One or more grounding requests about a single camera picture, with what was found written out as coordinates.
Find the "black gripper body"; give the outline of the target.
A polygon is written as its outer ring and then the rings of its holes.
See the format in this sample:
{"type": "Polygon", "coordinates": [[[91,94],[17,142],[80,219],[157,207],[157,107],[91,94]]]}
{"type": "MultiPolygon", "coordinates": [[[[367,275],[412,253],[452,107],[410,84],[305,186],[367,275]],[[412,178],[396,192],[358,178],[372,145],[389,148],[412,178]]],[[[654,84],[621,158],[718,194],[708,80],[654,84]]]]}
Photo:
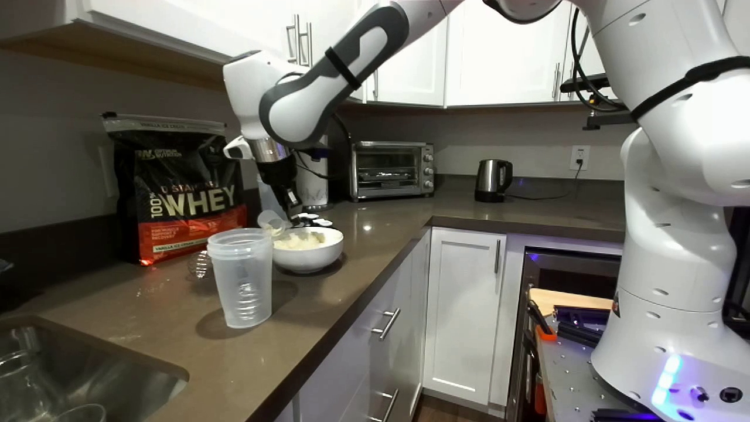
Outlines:
{"type": "Polygon", "coordinates": [[[294,202],[294,160],[257,162],[260,178],[275,190],[278,202],[294,202]]]}

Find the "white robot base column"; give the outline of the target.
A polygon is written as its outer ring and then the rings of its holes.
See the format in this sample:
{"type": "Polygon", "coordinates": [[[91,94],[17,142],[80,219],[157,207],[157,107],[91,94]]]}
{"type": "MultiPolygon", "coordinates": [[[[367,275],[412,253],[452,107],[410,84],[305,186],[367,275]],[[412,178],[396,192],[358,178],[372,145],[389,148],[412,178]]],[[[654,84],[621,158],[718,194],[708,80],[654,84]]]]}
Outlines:
{"type": "Polygon", "coordinates": [[[625,241],[594,373],[666,422],[750,422],[750,349],[722,321],[748,202],[748,87],[694,87],[621,148],[625,241]]]}

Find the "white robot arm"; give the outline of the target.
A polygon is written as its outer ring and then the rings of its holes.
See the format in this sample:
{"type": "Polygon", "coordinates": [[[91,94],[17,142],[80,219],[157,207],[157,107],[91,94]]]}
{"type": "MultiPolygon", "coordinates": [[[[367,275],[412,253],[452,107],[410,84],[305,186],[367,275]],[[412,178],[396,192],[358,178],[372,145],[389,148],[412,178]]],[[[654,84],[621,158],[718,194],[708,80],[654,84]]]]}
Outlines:
{"type": "MultiPolygon", "coordinates": [[[[313,142],[331,110],[381,63],[419,40],[461,0],[377,0],[310,67],[250,51],[222,67],[242,133],[232,160],[282,163],[313,142]]],[[[514,23],[534,23],[560,3],[586,17],[605,74],[651,142],[659,186],[713,207],[748,202],[748,56],[714,0],[485,0],[514,23]]]]}

